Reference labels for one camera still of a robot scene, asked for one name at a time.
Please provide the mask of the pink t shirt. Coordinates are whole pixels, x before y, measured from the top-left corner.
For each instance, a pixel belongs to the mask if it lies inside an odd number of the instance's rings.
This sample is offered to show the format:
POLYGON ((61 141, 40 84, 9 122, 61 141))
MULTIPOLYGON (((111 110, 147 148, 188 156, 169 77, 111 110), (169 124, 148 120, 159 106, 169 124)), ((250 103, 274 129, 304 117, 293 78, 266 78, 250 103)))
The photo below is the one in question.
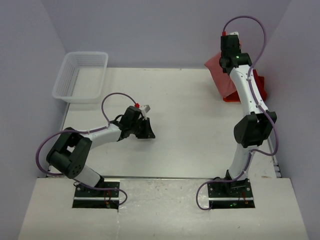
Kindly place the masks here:
POLYGON ((209 70, 220 96, 225 98, 237 90, 228 74, 223 73, 223 70, 219 64, 220 57, 221 53, 218 52, 216 55, 206 61, 204 66, 209 70))

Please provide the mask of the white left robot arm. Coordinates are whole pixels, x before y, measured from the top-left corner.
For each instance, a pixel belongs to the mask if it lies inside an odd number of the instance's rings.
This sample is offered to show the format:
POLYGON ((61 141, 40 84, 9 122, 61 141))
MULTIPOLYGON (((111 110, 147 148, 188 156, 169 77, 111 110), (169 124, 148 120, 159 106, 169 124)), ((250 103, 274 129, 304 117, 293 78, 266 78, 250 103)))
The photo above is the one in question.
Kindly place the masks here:
POLYGON ((86 165, 90 150, 107 143, 119 142, 130 135, 138 139, 155 139, 149 105, 129 106, 120 120, 112 120, 108 126, 87 131, 71 127, 62 131, 46 156, 46 161, 65 177, 76 180, 88 193, 97 197, 103 193, 104 178, 86 165))

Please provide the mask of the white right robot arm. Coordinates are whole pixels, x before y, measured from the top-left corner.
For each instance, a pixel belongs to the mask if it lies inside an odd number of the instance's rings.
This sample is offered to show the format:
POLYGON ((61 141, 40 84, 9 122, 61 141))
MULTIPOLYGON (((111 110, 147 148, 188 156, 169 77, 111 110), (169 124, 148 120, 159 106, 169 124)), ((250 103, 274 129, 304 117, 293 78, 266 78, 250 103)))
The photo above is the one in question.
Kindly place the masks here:
POLYGON ((253 73, 253 64, 248 53, 242 53, 239 35, 222 32, 219 65, 235 85, 240 99, 243 118, 234 126, 237 142, 235 155, 227 170, 223 191, 233 197, 241 191, 239 182, 248 179, 253 155, 269 137, 277 120, 277 114, 269 111, 259 92, 253 73))

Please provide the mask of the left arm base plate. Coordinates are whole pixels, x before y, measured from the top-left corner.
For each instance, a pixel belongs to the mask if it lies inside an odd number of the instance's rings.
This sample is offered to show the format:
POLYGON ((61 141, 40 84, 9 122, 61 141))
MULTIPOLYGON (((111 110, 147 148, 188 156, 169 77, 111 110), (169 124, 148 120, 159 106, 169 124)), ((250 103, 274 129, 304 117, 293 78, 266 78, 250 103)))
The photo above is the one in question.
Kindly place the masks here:
POLYGON ((75 209, 119 209, 119 192, 114 190, 97 191, 78 182, 73 184, 75 192, 72 207, 75 209))

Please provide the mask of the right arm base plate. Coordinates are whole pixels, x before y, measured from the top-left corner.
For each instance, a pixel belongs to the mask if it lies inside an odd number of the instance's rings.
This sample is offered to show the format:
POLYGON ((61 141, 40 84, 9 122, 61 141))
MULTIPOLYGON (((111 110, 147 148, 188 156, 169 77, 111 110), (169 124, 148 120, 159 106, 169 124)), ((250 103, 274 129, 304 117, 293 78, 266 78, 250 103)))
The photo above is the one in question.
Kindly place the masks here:
POLYGON ((207 184, 209 207, 215 209, 254 209, 254 196, 247 178, 231 183, 207 184))

